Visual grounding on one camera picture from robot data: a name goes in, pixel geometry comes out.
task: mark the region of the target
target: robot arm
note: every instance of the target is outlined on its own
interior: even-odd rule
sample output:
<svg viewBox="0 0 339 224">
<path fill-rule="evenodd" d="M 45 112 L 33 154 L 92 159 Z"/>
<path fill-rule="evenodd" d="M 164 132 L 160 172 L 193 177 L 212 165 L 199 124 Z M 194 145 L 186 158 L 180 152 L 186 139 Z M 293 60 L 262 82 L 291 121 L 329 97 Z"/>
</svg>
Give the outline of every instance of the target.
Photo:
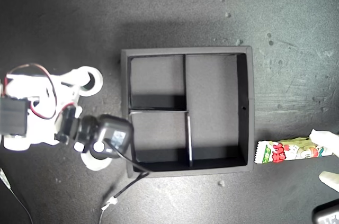
<svg viewBox="0 0 339 224">
<path fill-rule="evenodd" d="M 17 68 L 25 66 L 42 67 L 28 64 Z M 13 74 L 14 70 L 6 75 L 0 99 L 0 134 L 5 148 L 22 151 L 31 144 L 71 142 L 82 153 L 85 165 L 94 171 L 119 157 L 112 146 L 122 153 L 126 151 L 133 136 L 128 121 L 110 115 L 79 118 L 79 98 L 92 96 L 103 86 L 102 74 L 96 68 L 80 67 L 59 76 L 47 71 L 45 76 L 20 75 Z"/>
</svg>

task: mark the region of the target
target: snack package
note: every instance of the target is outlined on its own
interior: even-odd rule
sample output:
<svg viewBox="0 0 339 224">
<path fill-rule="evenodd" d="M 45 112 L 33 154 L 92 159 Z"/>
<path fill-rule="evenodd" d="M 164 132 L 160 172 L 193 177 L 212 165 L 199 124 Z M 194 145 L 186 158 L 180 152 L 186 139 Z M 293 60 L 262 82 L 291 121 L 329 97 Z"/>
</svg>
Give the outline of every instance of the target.
<svg viewBox="0 0 339 224">
<path fill-rule="evenodd" d="M 308 159 L 332 154 L 327 148 L 312 143 L 309 138 L 260 141 L 256 148 L 254 162 L 257 164 L 279 163 L 284 160 Z"/>
</svg>

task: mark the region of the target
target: black tray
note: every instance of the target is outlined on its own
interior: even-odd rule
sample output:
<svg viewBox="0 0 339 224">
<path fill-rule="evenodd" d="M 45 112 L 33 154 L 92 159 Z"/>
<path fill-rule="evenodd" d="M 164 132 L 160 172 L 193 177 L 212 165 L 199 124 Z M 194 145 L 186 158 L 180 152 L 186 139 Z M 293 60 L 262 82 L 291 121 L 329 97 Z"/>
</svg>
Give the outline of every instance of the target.
<svg viewBox="0 0 339 224">
<path fill-rule="evenodd" d="M 123 50 L 121 66 L 127 155 L 151 177 L 252 170 L 251 47 Z"/>
</svg>

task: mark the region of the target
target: cable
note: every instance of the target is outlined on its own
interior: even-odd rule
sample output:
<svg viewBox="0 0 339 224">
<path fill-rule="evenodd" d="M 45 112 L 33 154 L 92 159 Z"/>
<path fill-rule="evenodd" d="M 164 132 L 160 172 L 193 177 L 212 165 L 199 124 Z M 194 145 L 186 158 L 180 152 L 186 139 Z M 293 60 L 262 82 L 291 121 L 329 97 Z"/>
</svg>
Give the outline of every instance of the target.
<svg viewBox="0 0 339 224">
<path fill-rule="evenodd" d="M 103 214 L 104 214 L 104 211 L 105 211 L 105 210 L 101 210 L 101 214 L 100 214 L 100 218 L 99 218 L 99 224 L 101 224 L 101 219 L 102 219 L 102 216 L 103 216 Z"/>
<path fill-rule="evenodd" d="M 15 67 L 14 69 L 11 69 L 9 72 L 6 73 L 6 76 L 5 76 L 5 80 L 4 80 L 4 90 L 3 90 L 3 96 L 6 95 L 6 88 L 7 88 L 7 84 L 8 84 L 8 78 L 7 78 L 7 75 L 8 74 L 12 74 L 15 70 L 18 70 L 18 69 L 22 69 L 22 68 L 28 68 L 28 67 L 36 67 L 38 69 L 40 69 L 44 75 L 48 78 L 48 81 L 50 82 L 51 86 L 52 86 L 52 92 L 53 92 L 53 95 L 54 95 L 54 99 L 55 99 L 55 109 L 54 109 L 54 113 L 51 117 L 46 117 L 40 113 L 38 113 L 36 110 L 34 110 L 34 106 L 33 104 L 31 103 L 31 110 L 33 112 L 33 114 L 35 114 L 36 116 L 44 119 L 44 120 L 50 120 L 52 119 L 56 113 L 57 113 L 57 105 L 58 105 L 58 101 L 57 101 L 57 93 L 56 93 L 56 90 L 55 90 L 55 87 L 54 87 L 54 84 L 53 84 L 53 81 L 51 79 L 51 75 L 49 74 L 48 70 L 46 70 L 42 65 L 39 65 L 39 64 L 35 64 L 35 63 L 30 63 L 30 64 L 23 64 L 23 65 L 20 65 L 20 66 L 17 66 Z"/>
<path fill-rule="evenodd" d="M 20 199 L 15 195 L 15 193 L 13 192 L 12 188 L 11 188 L 11 184 L 9 182 L 9 180 L 7 179 L 7 176 L 5 175 L 5 172 L 2 170 L 2 168 L 0 168 L 0 181 L 2 181 L 5 186 L 7 187 L 7 189 L 9 189 L 9 191 L 13 194 L 13 196 L 15 197 L 15 199 L 20 203 L 20 205 L 22 206 L 22 208 L 26 211 L 26 213 L 28 214 L 28 217 L 30 218 L 31 224 L 33 223 L 32 220 L 32 216 L 30 214 L 30 212 L 27 210 L 27 208 L 23 205 L 23 203 L 21 203 Z"/>
<path fill-rule="evenodd" d="M 148 176 L 149 173 L 140 173 L 139 176 L 133 180 L 132 182 L 130 182 L 127 186 L 125 186 L 125 188 L 123 188 L 121 191 L 119 191 L 114 197 L 117 198 L 118 196 L 120 196 L 123 192 L 125 192 L 125 190 L 127 190 L 130 186 L 132 186 L 133 184 L 135 184 L 137 181 L 145 178 L 146 176 Z"/>
<path fill-rule="evenodd" d="M 149 173 L 151 173 L 150 170 L 140 166 L 139 164 L 135 163 L 133 160 L 127 158 L 124 154 L 122 154 L 118 149 L 116 149 L 116 147 L 114 145 L 111 144 L 110 140 L 105 138 L 104 141 L 106 142 L 106 144 L 109 145 L 109 147 L 112 148 L 112 150 L 114 150 L 121 158 L 123 158 L 125 161 L 129 162 L 130 164 L 132 164 L 134 167 L 140 169 L 141 171 L 143 171 L 142 173 L 140 173 L 138 175 L 138 177 L 136 179 L 134 179 L 132 182 L 130 182 L 129 184 L 127 184 L 121 191 L 119 191 L 115 196 L 110 197 L 110 199 L 107 201 L 106 205 L 103 206 L 101 208 L 101 214 L 100 214 L 100 218 L 99 218 L 99 224 L 101 224 L 101 219 L 102 216 L 104 214 L 104 211 L 107 209 L 107 207 L 110 204 L 117 204 L 118 199 L 117 197 L 119 197 L 122 193 L 124 193 L 129 187 L 131 187 L 132 185 L 134 185 L 135 183 L 137 183 L 139 180 L 145 178 L 146 176 L 149 175 Z"/>
<path fill-rule="evenodd" d="M 31 224 L 34 224 L 33 223 L 33 220 L 32 220 L 32 216 L 30 215 L 30 212 L 27 210 L 27 208 L 23 205 L 23 203 L 21 203 L 21 201 L 17 198 L 17 196 L 14 194 L 14 192 L 12 191 L 12 189 L 10 189 L 10 191 L 12 192 L 13 196 L 16 198 L 16 200 L 20 203 L 20 205 L 22 206 L 23 209 L 25 209 L 28 217 L 30 218 L 30 221 L 31 221 Z"/>
<path fill-rule="evenodd" d="M 140 169 L 141 171 L 144 171 L 145 173 L 151 173 L 151 170 L 148 170 L 144 168 L 143 166 L 140 166 L 139 164 L 135 163 L 133 160 L 127 158 L 124 154 L 122 154 L 119 150 L 116 149 L 114 145 L 111 144 L 109 139 L 104 139 L 104 141 L 114 150 L 121 158 L 132 164 L 134 167 Z"/>
</svg>

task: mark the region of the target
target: dark table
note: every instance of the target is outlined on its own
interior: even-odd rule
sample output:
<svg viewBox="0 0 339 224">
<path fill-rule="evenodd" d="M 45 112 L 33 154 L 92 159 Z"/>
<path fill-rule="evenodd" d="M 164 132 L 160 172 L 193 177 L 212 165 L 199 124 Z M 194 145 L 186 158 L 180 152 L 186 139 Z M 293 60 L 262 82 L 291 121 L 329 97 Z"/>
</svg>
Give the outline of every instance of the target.
<svg viewBox="0 0 339 224">
<path fill-rule="evenodd" d="M 55 74 L 96 67 L 104 87 L 81 100 L 84 113 L 120 115 L 121 49 L 242 40 L 254 54 L 256 141 L 339 132 L 338 30 L 339 0 L 0 0 L 0 74 L 29 61 Z M 331 156 L 145 179 L 102 223 L 310 223 L 315 206 L 337 198 L 318 179 L 337 164 Z M 103 196 L 130 181 L 123 160 L 92 172 L 64 145 L 2 147 L 0 166 L 36 224 L 97 223 Z M 0 195 L 1 223 L 29 223 L 3 184 Z"/>
</svg>

